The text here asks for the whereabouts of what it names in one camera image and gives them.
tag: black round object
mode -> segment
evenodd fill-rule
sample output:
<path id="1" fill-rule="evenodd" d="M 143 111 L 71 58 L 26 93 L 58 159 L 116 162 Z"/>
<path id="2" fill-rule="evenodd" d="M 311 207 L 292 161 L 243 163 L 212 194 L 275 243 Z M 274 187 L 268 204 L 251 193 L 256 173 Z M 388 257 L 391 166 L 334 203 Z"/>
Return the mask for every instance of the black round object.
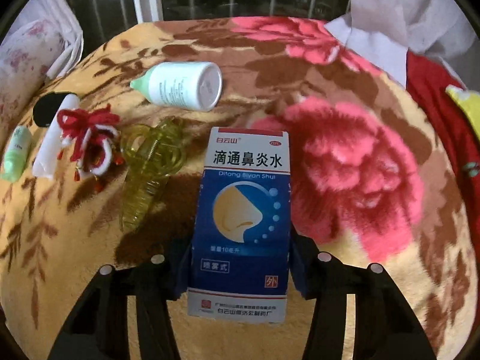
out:
<path id="1" fill-rule="evenodd" d="M 48 127 L 66 95 L 73 92 L 50 92 L 40 97 L 33 106 L 33 121 L 39 127 Z"/>

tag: white dot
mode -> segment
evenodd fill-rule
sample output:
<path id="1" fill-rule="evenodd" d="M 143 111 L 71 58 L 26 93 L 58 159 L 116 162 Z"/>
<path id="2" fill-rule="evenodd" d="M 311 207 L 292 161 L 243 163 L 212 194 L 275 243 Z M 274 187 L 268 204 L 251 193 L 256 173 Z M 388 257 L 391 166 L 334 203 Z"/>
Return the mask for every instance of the white dot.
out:
<path id="1" fill-rule="evenodd" d="M 162 264 L 162 262 L 165 261 L 165 257 L 162 254 L 156 254 L 155 256 L 152 256 L 150 261 L 155 265 Z"/>
<path id="2" fill-rule="evenodd" d="M 100 274 L 104 276 L 111 274 L 112 271 L 113 271 L 113 267 L 111 265 L 104 265 L 100 268 Z"/>
<path id="3" fill-rule="evenodd" d="M 332 255 L 330 253 L 327 253 L 325 251 L 318 253 L 317 258 L 320 261 L 323 261 L 324 263 L 329 262 L 332 259 Z"/>
<path id="4" fill-rule="evenodd" d="M 375 272 L 376 274 L 381 274 L 383 272 L 383 267 L 380 264 L 372 264 L 370 269 Z"/>

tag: white curtain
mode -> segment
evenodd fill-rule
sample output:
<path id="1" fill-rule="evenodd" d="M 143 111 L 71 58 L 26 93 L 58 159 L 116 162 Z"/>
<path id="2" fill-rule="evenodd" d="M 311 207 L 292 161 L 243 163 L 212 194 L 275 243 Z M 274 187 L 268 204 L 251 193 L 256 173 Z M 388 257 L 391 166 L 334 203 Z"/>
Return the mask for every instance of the white curtain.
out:
<path id="1" fill-rule="evenodd" d="M 9 29 L 2 45 L 27 24 L 47 19 L 53 30 L 59 32 L 65 41 L 63 52 L 49 67 L 46 79 L 63 76 L 81 59 L 83 32 L 66 0 L 29 0 Z"/>
<path id="2" fill-rule="evenodd" d="M 410 49 L 480 89 L 480 43 L 454 0 L 351 0 L 351 12 L 326 28 L 404 86 Z"/>

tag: nasal spray box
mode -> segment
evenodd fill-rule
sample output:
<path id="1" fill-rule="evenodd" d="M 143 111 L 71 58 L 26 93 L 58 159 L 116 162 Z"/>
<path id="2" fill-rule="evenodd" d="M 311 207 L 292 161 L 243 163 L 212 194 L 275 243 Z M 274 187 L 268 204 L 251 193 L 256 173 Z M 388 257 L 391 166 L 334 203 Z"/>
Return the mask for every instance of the nasal spray box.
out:
<path id="1" fill-rule="evenodd" d="M 288 134 L 212 128 L 192 242 L 188 314 L 282 322 L 289 244 Z"/>

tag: floral blanket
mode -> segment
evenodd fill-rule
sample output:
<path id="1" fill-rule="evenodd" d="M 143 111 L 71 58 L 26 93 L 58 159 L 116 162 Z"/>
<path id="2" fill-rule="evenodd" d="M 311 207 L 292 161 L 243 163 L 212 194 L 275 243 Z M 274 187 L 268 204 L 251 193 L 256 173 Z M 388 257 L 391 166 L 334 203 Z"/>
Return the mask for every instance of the floral blanket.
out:
<path id="1" fill-rule="evenodd" d="M 223 92 L 210 112 L 150 104 L 129 82 L 162 61 L 213 61 Z M 39 95 L 71 91 L 87 110 L 111 104 L 120 129 L 182 120 L 188 160 L 136 232 L 119 226 L 127 168 L 112 165 L 102 192 L 74 182 L 69 155 L 53 181 L 31 164 L 45 132 L 32 121 Z M 35 97 L 21 123 L 34 136 L 22 178 L 0 181 L 0 302 L 32 360 L 47 358 L 79 295 L 100 266 L 162 253 L 193 231 L 212 126 L 290 134 L 292 222 L 346 264 L 382 263 L 414 309 L 440 360 L 452 360 L 472 327 L 475 254 L 465 204 L 447 154 L 424 112 L 387 76 L 342 48 L 315 20 L 247 17 L 137 25 L 90 54 Z M 130 351 L 140 359 L 134 302 Z M 169 304 L 182 359 L 300 359 L 314 302 L 289 285 L 286 321 L 248 325 L 186 315 Z M 349 298 L 344 358 L 354 344 Z"/>

